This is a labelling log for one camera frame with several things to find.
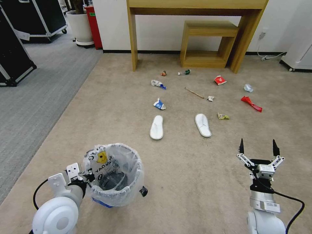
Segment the gray carpet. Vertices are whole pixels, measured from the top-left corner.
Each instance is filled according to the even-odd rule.
[[[51,44],[25,44],[38,69],[0,88],[0,204],[102,55],[67,31]]]

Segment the wooden shelf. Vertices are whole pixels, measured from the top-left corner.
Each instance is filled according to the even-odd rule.
[[[129,7],[187,9],[263,9],[267,0],[127,0]]]
[[[187,51],[183,66],[224,68],[226,63],[217,51]]]
[[[182,67],[224,68],[238,27],[229,21],[185,21],[180,61]],[[218,51],[187,51],[190,36],[221,36]]]

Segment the wooden stick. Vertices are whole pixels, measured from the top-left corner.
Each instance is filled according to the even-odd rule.
[[[195,93],[195,92],[189,90],[187,87],[185,87],[185,89],[186,89],[187,91],[190,91],[191,93],[193,93],[193,94],[199,96],[200,98],[205,98],[205,97],[203,97],[203,96],[201,96],[201,95],[199,95],[199,94],[197,94],[197,93]]]

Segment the black case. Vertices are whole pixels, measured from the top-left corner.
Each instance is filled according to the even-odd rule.
[[[58,0],[1,0],[13,28],[31,37],[52,37],[67,24]]]
[[[36,69],[0,5],[0,86],[16,86]]]

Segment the potted plant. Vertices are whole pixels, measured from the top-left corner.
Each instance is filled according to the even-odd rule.
[[[72,33],[79,46],[93,45],[92,33],[88,21],[88,16],[84,12],[83,0],[71,0],[75,10],[66,13]]]

